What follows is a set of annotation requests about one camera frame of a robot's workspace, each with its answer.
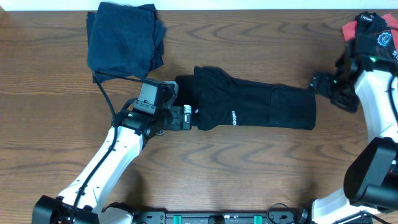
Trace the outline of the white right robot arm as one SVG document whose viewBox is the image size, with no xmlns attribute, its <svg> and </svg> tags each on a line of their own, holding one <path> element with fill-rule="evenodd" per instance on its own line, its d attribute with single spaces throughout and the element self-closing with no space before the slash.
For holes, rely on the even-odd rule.
<svg viewBox="0 0 398 224">
<path fill-rule="evenodd" d="M 351 40 L 334 74 L 316 73 L 309 89 L 331 104 L 356 112 L 362 106 L 369 143 L 346 171 L 343 187 L 314 200 L 307 223 L 372 223 L 397 210 L 397 62 Z"/>
</svg>

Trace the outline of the plain black t-shirt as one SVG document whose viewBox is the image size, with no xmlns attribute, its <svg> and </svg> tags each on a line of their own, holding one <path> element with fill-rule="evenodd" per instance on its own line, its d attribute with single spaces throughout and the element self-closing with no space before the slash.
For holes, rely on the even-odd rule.
<svg viewBox="0 0 398 224">
<path fill-rule="evenodd" d="M 312 130 L 315 95 L 308 89 L 233 78 L 219 67 L 195 67 L 193 75 L 175 78 L 176 106 L 192 107 L 193 125 L 265 126 Z"/>
</svg>

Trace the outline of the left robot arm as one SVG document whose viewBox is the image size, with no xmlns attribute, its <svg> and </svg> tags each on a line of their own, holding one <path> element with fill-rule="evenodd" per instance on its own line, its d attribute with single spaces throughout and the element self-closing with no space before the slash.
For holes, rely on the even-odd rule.
<svg viewBox="0 0 398 224">
<path fill-rule="evenodd" d="M 105 203 L 121 174 L 142 152 L 150 138 L 165 130 L 192 127 L 190 105 L 170 106 L 145 114 L 126 106 L 116 115 L 104 143 L 81 174 L 55 198 L 42 196 L 32 212 L 32 223 L 139 223 L 126 204 Z"/>
</svg>

